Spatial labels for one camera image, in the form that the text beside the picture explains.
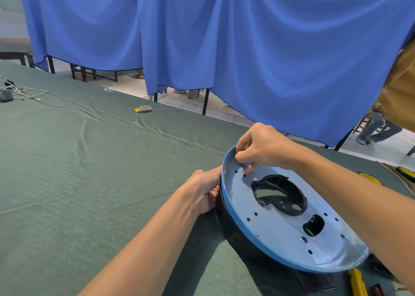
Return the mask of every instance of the person's right hand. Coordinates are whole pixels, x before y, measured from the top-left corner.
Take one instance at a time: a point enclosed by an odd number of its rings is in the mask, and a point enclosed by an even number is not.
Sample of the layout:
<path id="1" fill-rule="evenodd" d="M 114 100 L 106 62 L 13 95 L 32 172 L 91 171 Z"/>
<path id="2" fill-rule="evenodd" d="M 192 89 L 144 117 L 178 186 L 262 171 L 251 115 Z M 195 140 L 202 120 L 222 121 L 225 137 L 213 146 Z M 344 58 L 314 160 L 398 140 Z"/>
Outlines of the person's right hand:
<path id="1" fill-rule="evenodd" d="M 235 158 L 239 163 L 251 163 L 244 173 L 252 172 L 259 164 L 291 169 L 301 148 L 272 126 L 256 123 L 239 139 Z"/>

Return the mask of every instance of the hand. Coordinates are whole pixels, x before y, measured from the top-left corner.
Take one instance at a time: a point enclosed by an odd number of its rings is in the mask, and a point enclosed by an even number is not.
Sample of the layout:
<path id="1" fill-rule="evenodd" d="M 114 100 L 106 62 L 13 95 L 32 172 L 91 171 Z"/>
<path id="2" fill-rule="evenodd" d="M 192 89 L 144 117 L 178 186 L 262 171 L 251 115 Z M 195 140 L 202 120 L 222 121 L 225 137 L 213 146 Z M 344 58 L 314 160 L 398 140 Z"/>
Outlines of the hand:
<path id="1" fill-rule="evenodd" d="M 221 174 L 222 166 L 207 172 L 197 170 L 182 186 L 193 197 L 193 208 L 197 215 L 209 212 L 215 207 Z"/>
<path id="2" fill-rule="evenodd" d="M 236 145 L 236 160 L 250 162 L 244 173 L 252 172 L 259 164 L 290 169 L 301 145 L 283 136 L 272 126 L 254 124 Z"/>

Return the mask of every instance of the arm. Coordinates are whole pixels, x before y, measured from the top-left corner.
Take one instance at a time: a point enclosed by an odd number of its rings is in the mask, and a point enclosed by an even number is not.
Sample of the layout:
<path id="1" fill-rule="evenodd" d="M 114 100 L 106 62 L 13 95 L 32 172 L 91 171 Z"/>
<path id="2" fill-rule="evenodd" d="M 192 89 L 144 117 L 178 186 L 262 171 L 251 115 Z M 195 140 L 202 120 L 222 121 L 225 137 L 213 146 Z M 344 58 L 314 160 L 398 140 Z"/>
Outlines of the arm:
<path id="1" fill-rule="evenodd" d="M 291 169 L 347 222 L 406 287 L 415 291 L 415 200 L 298 145 L 271 126 L 255 124 L 236 146 L 238 162 Z"/>
<path id="2" fill-rule="evenodd" d="M 79 295 L 161 295 L 196 219 L 215 205 L 220 174 L 194 172 Z"/>

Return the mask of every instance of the forearm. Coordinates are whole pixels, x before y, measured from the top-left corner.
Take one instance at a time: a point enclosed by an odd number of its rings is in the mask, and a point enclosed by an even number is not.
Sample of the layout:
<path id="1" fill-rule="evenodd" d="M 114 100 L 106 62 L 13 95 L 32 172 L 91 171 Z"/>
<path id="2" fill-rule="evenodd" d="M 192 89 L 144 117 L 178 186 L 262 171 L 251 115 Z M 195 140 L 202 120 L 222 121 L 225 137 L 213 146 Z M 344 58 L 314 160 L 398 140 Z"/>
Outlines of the forearm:
<path id="1" fill-rule="evenodd" d="M 161 295 L 195 223 L 179 189 L 80 295 Z"/>
<path id="2" fill-rule="evenodd" d="M 292 169 L 347 222 L 407 288 L 415 290 L 415 201 L 299 148 Z"/>

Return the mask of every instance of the yellow curtain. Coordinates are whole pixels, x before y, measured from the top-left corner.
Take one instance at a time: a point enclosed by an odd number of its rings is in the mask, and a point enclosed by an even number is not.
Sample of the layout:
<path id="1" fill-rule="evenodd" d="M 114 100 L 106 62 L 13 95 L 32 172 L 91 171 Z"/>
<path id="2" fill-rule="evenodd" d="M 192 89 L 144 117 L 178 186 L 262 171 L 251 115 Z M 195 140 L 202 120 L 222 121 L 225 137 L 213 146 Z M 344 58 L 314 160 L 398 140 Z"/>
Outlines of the yellow curtain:
<path id="1" fill-rule="evenodd" d="M 415 40 L 396 58 L 374 107 L 387 120 L 415 132 Z"/>

